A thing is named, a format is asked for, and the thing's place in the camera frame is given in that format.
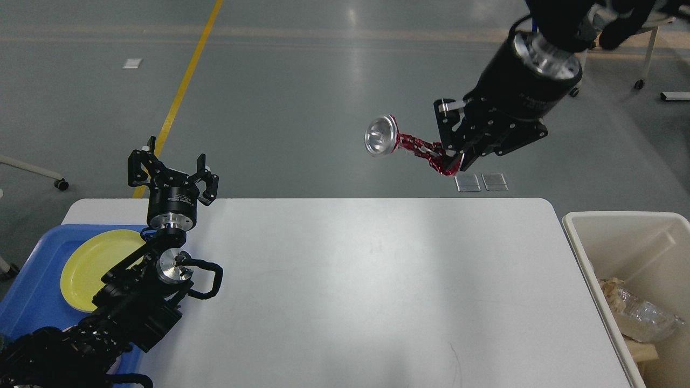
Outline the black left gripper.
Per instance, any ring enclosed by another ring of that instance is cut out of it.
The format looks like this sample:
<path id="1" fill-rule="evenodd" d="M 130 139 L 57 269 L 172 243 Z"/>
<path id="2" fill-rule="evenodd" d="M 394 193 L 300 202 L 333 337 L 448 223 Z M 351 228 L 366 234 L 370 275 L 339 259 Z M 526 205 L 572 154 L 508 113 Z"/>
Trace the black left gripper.
<path id="1" fill-rule="evenodd" d="M 129 187 L 150 189 L 146 224 L 154 229 L 165 227 L 189 231 L 197 225 L 198 201 L 210 206 L 217 199 L 219 176 L 206 164 L 206 155 L 197 158 L 197 171 L 187 178 L 186 186 L 163 186 L 173 181 L 173 173 L 155 155 L 157 137 L 150 136 L 145 147 L 133 150 L 127 159 Z"/>

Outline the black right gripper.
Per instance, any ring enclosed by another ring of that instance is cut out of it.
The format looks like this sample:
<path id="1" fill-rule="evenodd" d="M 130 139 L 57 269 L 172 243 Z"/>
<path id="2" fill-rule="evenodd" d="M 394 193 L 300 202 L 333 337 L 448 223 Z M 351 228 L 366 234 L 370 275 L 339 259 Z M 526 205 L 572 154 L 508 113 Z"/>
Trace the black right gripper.
<path id="1" fill-rule="evenodd" d="M 456 174 L 464 154 L 504 155 L 547 136 L 544 116 L 581 78 L 577 56 L 541 33 L 509 35 L 463 101 L 433 103 L 443 171 Z"/>

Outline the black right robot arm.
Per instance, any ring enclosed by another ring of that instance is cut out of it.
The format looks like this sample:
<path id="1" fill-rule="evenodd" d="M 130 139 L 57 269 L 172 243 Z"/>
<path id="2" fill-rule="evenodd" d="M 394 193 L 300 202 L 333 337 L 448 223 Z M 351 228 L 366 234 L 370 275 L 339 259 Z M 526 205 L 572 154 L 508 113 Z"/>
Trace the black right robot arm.
<path id="1" fill-rule="evenodd" d="M 583 76 L 577 54 L 594 41 L 613 51 L 649 17 L 688 19 L 688 1 L 528 1 L 474 88 L 460 101 L 434 102 L 440 140 L 429 165 L 442 175 L 467 170 L 549 134 L 544 117 Z"/>

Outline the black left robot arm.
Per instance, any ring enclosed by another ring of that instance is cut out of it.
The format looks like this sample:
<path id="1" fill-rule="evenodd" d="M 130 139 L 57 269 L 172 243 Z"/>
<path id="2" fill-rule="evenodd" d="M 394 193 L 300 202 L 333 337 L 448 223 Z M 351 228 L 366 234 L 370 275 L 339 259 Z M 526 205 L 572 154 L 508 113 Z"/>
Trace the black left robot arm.
<path id="1" fill-rule="evenodd" d="M 143 245 L 117 261 L 100 280 L 95 309 L 67 329 L 43 327 L 2 350 L 2 387 L 153 386 L 140 373 L 111 374 L 116 359 L 135 347 L 148 352 L 180 321 L 185 297 L 208 300 L 221 289 L 224 270 L 183 250 L 197 224 L 199 204 L 217 197 L 219 177 L 204 153 L 194 174 L 166 167 L 157 140 L 128 157 L 128 185 L 149 189 Z"/>

